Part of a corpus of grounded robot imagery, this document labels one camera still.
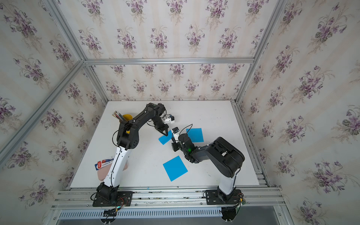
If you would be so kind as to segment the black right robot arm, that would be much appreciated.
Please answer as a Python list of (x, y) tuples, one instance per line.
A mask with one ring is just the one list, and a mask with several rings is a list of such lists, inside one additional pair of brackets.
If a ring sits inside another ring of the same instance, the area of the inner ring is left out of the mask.
[(188, 134), (172, 135), (172, 149), (181, 151), (187, 161), (198, 164), (210, 160), (222, 174), (218, 190), (224, 196), (230, 196), (235, 190), (237, 173), (241, 170), (245, 156), (236, 147), (222, 137), (198, 147), (191, 141)]

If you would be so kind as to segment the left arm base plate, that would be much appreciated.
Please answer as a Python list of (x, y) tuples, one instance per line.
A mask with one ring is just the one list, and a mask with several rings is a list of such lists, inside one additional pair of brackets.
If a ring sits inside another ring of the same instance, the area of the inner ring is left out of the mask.
[(110, 197), (103, 197), (99, 192), (96, 193), (93, 199), (93, 207), (115, 207), (115, 206), (130, 206), (132, 197), (132, 191), (118, 191), (116, 194), (111, 193)]

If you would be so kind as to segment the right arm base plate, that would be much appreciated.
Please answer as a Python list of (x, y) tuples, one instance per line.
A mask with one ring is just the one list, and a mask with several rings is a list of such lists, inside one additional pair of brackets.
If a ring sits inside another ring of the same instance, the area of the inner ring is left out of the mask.
[(244, 201), (244, 194), (236, 188), (228, 195), (220, 189), (205, 190), (203, 197), (207, 205), (237, 205)]

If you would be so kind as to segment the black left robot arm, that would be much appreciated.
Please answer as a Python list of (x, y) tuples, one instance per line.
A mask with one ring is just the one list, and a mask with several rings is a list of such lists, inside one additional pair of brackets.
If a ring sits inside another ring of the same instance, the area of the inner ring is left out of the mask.
[(97, 192), (112, 193), (120, 185), (121, 175), (125, 167), (128, 154), (139, 144), (139, 130), (149, 120), (153, 122), (154, 128), (160, 134), (168, 136), (169, 126), (162, 120), (162, 114), (166, 111), (163, 104), (149, 103), (134, 119), (121, 122), (116, 137), (116, 154), (111, 168), (104, 179), (98, 186)]

